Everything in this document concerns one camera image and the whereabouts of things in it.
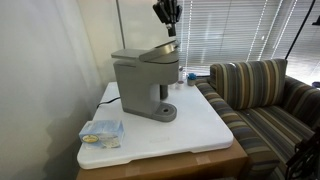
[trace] couch armrest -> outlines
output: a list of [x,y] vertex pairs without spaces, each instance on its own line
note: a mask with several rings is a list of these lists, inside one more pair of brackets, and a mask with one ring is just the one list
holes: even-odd
[[286,76],[282,108],[311,129],[320,125],[320,91]]
[[267,178],[279,163],[275,153],[215,92],[207,82],[207,78],[198,79],[196,86],[232,131],[249,157],[240,174],[240,179]]

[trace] window blinds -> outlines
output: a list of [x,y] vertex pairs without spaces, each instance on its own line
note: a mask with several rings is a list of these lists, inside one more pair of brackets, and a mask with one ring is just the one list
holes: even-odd
[[[186,73],[208,75],[213,63],[284,58],[311,0],[184,0],[179,4],[183,6],[177,24],[180,64]],[[288,58],[288,75],[320,73],[319,26],[311,26],[320,15],[319,6],[316,2]]]

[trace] metal rod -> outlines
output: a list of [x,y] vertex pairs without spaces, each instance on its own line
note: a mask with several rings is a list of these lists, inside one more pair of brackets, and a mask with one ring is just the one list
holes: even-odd
[[123,49],[125,49],[126,48],[126,43],[124,42],[124,35],[123,35],[123,28],[122,28],[122,20],[121,20],[119,0],[116,0],[116,3],[117,3],[117,10],[118,10],[118,18],[119,18],[120,32],[121,32],[121,38],[122,38],[122,45],[123,45]]
[[300,26],[300,29],[299,29],[299,31],[298,31],[298,33],[297,33],[296,37],[294,38],[294,40],[293,40],[293,42],[292,42],[292,44],[291,44],[291,47],[290,47],[290,49],[289,49],[289,51],[288,51],[288,53],[287,53],[287,55],[286,55],[286,58],[285,58],[285,59],[287,59],[287,58],[288,58],[288,56],[289,56],[289,54],[290,54],[290,52],[291,52],[291,50],[292,50],[292,48],[293,48],[294,44],[296,43],[296,41],[297,41],[297,39],[298,39],[298,37],[299,37],[299,35],[300,35],[300,32],[301,32],[301,30],[302,30],[302,28],[303,28],[304,24],[306,23],[306,21],[307,21],[307,19],[308,19],[309,15],[310,15],[310,12],[311,12],[311,10],[312,10],[313,5],[314,5],[314,3],[315,3],[315,2],[316,2],[316,0],[313,0],[313,1],[312,1],[311,6],[310,6],[310,8],[309,8],[309,11],[308,11],[308,13],[307,13],[306,17],[304,18],[304,20],[303,20],[303,22],[302,22],[302,24],[301,24],[301,26]]

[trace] striped couch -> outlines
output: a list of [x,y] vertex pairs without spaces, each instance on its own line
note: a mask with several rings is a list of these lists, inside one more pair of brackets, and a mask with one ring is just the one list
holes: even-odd
[[249,160],[240,179],[284,179],[294,146],[320,124],[320,91],[285,75],[274,59],[213,64],[197,87]]

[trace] gray machine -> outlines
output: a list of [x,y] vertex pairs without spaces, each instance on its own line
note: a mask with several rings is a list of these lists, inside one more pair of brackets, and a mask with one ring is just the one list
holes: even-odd
[[175,41],[149,51],[122,49],[111,54],[123,111],[170,122],[177,109],[160,101],[160,85],[177,82],[179,60]]

